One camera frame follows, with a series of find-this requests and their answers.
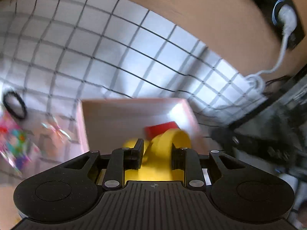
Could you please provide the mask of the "yellow plush toy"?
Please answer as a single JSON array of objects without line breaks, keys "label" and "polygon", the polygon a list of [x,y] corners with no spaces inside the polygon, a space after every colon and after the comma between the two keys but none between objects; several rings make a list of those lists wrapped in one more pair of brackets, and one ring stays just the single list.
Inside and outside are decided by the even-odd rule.
[{"label": "yellow plush toy", "polygon": [[180,129],[169,129],[144,142],[141,167],[127,169],[124,181],[184,181],[184,171],[172,168],[172,147],[191,148],[189,135]]}]

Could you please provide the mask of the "red item in box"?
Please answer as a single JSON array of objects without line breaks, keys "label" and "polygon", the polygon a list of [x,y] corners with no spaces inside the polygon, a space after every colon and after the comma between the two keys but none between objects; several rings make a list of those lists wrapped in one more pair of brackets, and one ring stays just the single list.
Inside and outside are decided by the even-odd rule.
[{"label": "red item in box", "polygon": [[152,140],[156,136],[165,133],[169,129],[179,129],[179,126],[176,122],[165,122],[163,124],[158,124],[154,126],[148,126],[144,128],[145,135],[147,140]]}]

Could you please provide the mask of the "pink storage box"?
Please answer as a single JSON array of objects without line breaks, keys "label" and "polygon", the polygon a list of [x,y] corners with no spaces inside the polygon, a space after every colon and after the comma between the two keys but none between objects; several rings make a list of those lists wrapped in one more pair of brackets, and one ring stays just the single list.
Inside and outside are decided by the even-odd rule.
[{"label": "pink storage box", "polygon": [[186,131],[199,154],[207,152],[196,117],[181,98],[82,100],[76,120],[83,152],[110,154],[129,139],[145,139],[145,127],[166,122],[176,122]]}]

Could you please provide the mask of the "clear bow hair clip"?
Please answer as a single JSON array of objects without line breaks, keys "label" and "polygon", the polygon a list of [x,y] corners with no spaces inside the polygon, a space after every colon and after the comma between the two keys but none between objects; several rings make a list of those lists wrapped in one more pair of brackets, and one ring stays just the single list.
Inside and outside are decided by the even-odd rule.
[{"label": "clear bow hair clip", "polygon": [[60,117],[52,116],[51,119],[42,122],[41,125],[44,130],[47,130],[47,132],[51,134],[51,139],[53,141],[64,143],[72,140],[71,132],[68,129],[63,129],[61,127]]}]

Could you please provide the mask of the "Kleenex cartoon tissue pack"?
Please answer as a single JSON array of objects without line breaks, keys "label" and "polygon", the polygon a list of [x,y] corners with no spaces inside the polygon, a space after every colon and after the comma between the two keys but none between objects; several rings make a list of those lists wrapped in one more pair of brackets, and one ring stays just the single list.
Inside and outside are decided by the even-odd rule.
[{"label": "Kleenex cartoon tissue pack", "polygon": [[25,167],[41,154],[40,149],[28,138],[8,111],[1,112],[1,156],[15,171]]}]

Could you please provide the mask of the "white black-grid tablecloth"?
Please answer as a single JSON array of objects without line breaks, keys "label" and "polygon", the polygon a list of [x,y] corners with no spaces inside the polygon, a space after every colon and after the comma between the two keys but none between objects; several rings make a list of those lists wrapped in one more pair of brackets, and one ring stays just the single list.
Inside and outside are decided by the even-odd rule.
[{"label": "white black-grid tablecloth", "polygon": [[[200,39],[129,0],[1,0],[1,92],[8,90],[23,98],[21,126],[41,149],[22,174],[1,163],[9,183],[79,155],[82,99],[184,98],[205,139],[264,100]],[[71,141],[53,141],[42,128],[52,116]]]}]

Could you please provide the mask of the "white power plug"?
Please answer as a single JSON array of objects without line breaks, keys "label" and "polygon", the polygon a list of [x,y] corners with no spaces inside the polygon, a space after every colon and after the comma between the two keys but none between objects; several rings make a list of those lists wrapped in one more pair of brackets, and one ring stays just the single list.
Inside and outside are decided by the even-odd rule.
[{"label": "white power plug", "polygon": [[283,24],[283,35],[290,36],[297,27],[295,10],[288,4],[283,5],[278,13],[278,19]]}]

